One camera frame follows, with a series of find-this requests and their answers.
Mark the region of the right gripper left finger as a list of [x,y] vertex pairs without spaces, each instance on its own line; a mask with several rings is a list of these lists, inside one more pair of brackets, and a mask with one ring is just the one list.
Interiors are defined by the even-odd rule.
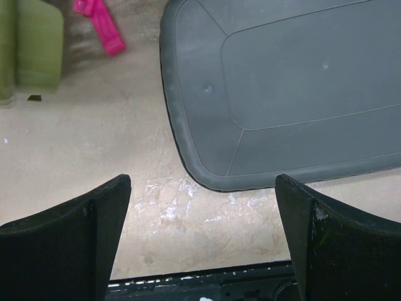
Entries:
[[1,226],[1,300],[104,300],[131,179]]

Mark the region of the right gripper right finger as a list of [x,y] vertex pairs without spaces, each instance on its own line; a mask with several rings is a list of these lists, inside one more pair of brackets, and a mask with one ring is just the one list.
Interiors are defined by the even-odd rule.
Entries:
[[400,300],[400,223],[285,174],[275,192],[302,300]]

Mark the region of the large grey plastic tub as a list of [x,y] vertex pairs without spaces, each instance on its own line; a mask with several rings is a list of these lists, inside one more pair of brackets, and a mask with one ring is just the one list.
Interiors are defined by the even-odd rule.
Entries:
[[400,166],[399,1],[169,1],[160,65],[179,156],[211,190]]

